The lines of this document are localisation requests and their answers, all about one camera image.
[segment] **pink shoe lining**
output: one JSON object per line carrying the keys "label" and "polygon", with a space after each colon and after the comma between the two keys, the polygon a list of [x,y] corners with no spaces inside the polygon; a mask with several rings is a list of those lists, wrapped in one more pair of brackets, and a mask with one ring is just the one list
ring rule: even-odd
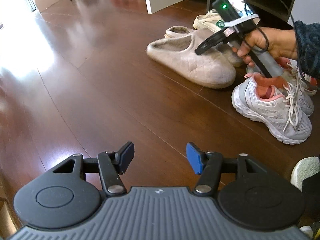
{"label": "pink shoe lining", "polygon": [[278,98],[285,98],[283,94],[274,96],[276,88],[288,86],[287,82],[282,77],[265,78],[260,73],[248,73],[244,78],[252,77],[257,83],[256,95],[261,101],[270,102]]}

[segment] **white sneaker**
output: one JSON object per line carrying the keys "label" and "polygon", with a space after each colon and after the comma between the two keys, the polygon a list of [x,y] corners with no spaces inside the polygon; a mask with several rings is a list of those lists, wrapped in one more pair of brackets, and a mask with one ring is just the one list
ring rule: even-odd
{"label": "white sneaker", "polygon": [[193,22],[193,27],[196,30],[208,28],[213,33],[217,33],[224,27],[224,21],[216,10],[210,10],[206,15],[197,16]]}
{"label": "white sneaker", "polygon": [[297,163],[291,173],[291,184],[302,191],[302,181],[320,172],[319,157],[304,158]]}
{"label": "white sneaker", "polygon": [[[247,74],[245,82],[232,93],[232,105],[243,116],[265,123],[271,134],[285,144],[302,143],[311,134],[312,125],[300,109],[295,86],[282,77],[265,78]],[[283,87],[286,96],[278,89]]]}
{"label": "white sneaker", "polygon": [[[309,95],[309,96],[314,96],[317,93],[317,89],[314,89],[312,87],[309,86],[309,84],[305,83],[301,76],[300,76],[300,72],[298,70],[297,64],[294,63],[295,61],[291,61],[288,60],[288,62],[286,63],[285,66],[283,66],[284,69],[289,69],[290,71],[292,71],[292,74],[295,74],[295,72],[297,72],[297,78],[300,80],[302,87],[304,88],[304,91]],[[317,84],[317,80],[305,73],[302,73],[303,77],[306,81],[308,81],[311,85],[318,87]]]}
{"label": "white sneaker", "polygon": [[310,226],[304,226],[302,228],[299,228],[301,232],[303,232],[306,236],[308,236],[310,239],[313,237],[312,228]]}
{"label": "white sneaker", "polygon": [[[247,66],[246,69],[247,73],[254,73],[254,72],[260,72],[256,67],[249,67]],[[307,115],[310,116],[313,113],[314,106],[313,102],[308,95],[306,88],[303,86],[303,83],[301,82],[301,79],[298,76],[298,71],[295,67],[292,65],[287,65],[286,70],[282,74],[282,77],[289,82],[290,84],[295,86],[295,89],[297,90],[296,93],[298,94],[298,102],[301,107],[301,110]]]}

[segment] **blue gripper pad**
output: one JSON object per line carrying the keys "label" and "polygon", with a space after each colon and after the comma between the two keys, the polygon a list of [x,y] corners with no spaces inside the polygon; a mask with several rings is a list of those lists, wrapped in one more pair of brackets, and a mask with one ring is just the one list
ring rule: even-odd
{"label": "blue gripper pad", "polygon": [[186,153],[187,153],[187,159],[193,171],[195,172],[195,174],[201,175],[204,165],[201,162],[201,156],[199,155],[199,152],[197,151],[197,149],[195,149],[190,143],[188,143]]}
{"label": "blue gripper pad", "polygon": [[78,226],[57,231],[25,226],[9,239],[309,240],[296,226],[275,232],[241,228],[219,211],[212,198],[196,197],[186,187],[132,187],[127,195],[107,198]]}

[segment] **human hand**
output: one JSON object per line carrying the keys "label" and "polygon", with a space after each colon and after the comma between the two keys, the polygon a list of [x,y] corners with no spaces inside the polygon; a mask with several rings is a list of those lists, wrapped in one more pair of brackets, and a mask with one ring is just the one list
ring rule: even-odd
{"label": "human hand", "polygon": [[[261,27],[260,29],[268,38],[268,52],[273,58],[286,57],[295,60],[297,59],[297,45],[294,30],[283,31],[265,27]],[[257,46],[264,49],[267,45],[265,38],[259,30],[252,31],[244,39],[251,47]],[[251,57],[247,55],[250,48],[245,42],[242,42],[239,50],[234,47],[232,50],[236,52],[239,57],[242,57],[246,64],[250,67],[254,67]]]}

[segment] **sneaker sole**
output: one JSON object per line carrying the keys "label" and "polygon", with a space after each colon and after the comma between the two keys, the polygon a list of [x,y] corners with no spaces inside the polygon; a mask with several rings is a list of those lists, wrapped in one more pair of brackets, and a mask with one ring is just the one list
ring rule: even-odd
{"label": "sneaker sole", "polygon": [[265,119],[262,115],[252,111],[250,108],[245,106],[240,100],[239,100],[239,86],[236,86],[236,88],[232,92],[231,101],[233,107],[237,110],[237,112],[241,115],[243,115],[246,118],[249,118],[252,121],[255,122],[262,122],[264,123],[268,128],[269,132],[280,142],[283,142],[285,144],[299,144],[307,140],[308,138],[304,140],[293,140],[290,139],[283,134],[281,134],[267,119]]}
{"label": "sneaker sole", "polygon": [[299,185],[299,181],[313,176],[314,174],[317,173],[317,171],[305,169],[304,173],[303,173],[305,175],[305,178],[299,178],[298,169],[300,168],[300,166],[302,164],[305,164],[305,166],[308,166],[308,165],[311,166],[310,164],[317,165],[318,164],[318,160],[319,160],[318,157],[309,157],[309,158],[304,158],[304,159],[300,160],[292,170],[290,183],[292,185],[294,185],[296,188],[298,188],[299,190],[302,191],[302,189],[300,189],[299,186],[298,186]]}
{"label": "sneaker sole", "polygon": [[199,29],[202,29],[202,28],[207,28],[207,26],[205,26],[204,24],[201,24],[201,23],[193,23],[193,27],[196,29],[196,30],[199,30]]}
{"label": "sneaker sole", "polygon": [[313,91],[305,90],[305,92],[308,94],[308,96],[313,97],[317,93],[317,90],[313,90]]}

